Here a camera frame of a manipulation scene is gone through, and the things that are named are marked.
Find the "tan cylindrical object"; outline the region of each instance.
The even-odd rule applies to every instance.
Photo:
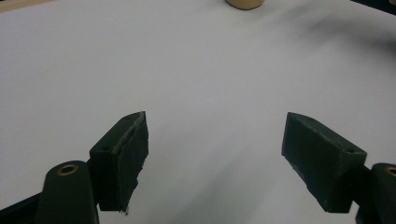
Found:
[[[228,4],[233,7],[250,10],[262,5],[264,0],[225,0]]]

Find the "tabletop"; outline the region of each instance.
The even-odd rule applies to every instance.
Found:
[[[346,0],[55,0],[0,13],[0,209],[146,111],[129,215],[101,223],[355,223],[281,156],[288,112],[396,160],[396,17]]]

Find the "wooden edge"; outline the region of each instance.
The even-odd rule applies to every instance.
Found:
[[[10,11],[21,7],[29,7],[53,0],[6,0],[0,1],[0,12]]]

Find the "white surface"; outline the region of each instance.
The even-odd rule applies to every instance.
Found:
[[[101,223],[355,223],[280,155],[288,111],[396,160],[396,17],[347,0],[57,0],[0,14],[0,208],[147,111],[130,215]]]

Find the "black object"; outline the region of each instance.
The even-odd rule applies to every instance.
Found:
[[[122,118],[91,149],[88,162],[52,168],[43,191],[0,211],[0,223],[99,223],[102,211],[127,210],[149,154],[145,112]]]
[[[351,0],[356,3],[360,3],[367,7],[372,7],[384,12],[388,12],[389,14],[393,14],[396,16],[396,6],[391,4],[389,0]]]
[[[289,113],[282,155],[323,210],[348,213],[359,206],[356,222],[396,223],[396,166],[364,166],[367,153],[315,119]]]

